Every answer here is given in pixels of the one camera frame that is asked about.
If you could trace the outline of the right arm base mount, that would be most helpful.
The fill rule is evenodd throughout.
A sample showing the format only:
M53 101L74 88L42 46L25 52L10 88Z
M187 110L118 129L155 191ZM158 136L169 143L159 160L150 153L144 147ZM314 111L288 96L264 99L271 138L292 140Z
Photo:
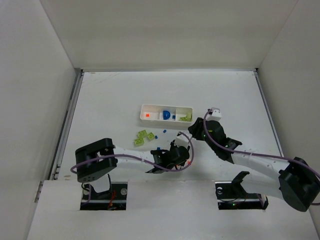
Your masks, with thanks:
M248 193L241 183L249 175L241 171L232 181L216 181L215 195L219 210L266 210L268 197L260 193Z

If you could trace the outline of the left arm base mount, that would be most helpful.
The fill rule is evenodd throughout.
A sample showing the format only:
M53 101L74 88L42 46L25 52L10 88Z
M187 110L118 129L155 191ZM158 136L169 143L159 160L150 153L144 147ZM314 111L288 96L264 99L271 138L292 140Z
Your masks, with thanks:
M97 192L89 183L82 183L81 211L125 211L127 209L128 182L107 180L107 190Z

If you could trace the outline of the blue round lego piece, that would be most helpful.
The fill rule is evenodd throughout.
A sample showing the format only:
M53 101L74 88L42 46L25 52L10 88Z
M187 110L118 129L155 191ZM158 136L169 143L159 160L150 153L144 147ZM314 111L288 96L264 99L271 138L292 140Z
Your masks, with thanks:
M171 117L171 113L168 110L164 110L162 112L162 117L163 117L164 120L169 120L170 117Z

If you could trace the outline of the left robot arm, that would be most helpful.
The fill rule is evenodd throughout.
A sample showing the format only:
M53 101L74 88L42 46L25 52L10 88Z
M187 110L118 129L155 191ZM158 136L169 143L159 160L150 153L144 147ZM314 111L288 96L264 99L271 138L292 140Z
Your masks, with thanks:
M103 138L75 151L76 164L70 171L77 181L96 193L111 191L111 178L107 175L116 168L141 171L146 174L181 172L188 168L195 157L189 136L178 135L169 149L149 151L129 150Z

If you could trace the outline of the green 2x3 lego brick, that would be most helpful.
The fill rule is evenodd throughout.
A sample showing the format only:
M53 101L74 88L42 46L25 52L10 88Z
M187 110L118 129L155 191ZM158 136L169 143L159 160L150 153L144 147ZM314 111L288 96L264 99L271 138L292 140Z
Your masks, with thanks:
M148 135L147 131L144 129L144 130L141 130L137 133L137 137L138 138L145 138L146 136Z
M144 145L144 144L145 144L145 141L144 141L143 138L136 138L136 139L134 140L134 145L135 145L135 146L142 146L142 145Z

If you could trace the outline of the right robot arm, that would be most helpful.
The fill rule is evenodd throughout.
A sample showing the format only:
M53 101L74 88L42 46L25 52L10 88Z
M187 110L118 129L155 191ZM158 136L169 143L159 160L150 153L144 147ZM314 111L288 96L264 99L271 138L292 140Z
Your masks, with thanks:
M249 168L230 181L216 183L215 194L220 203L231 204L255 197L265 209L267 197L272 196L299 212L306 212L316 205L320 176L302 158L286 160L280 156L237 150L242 143L227 137L216 120L199 117L188 127L188 132L194 139L206 142L219 159Z

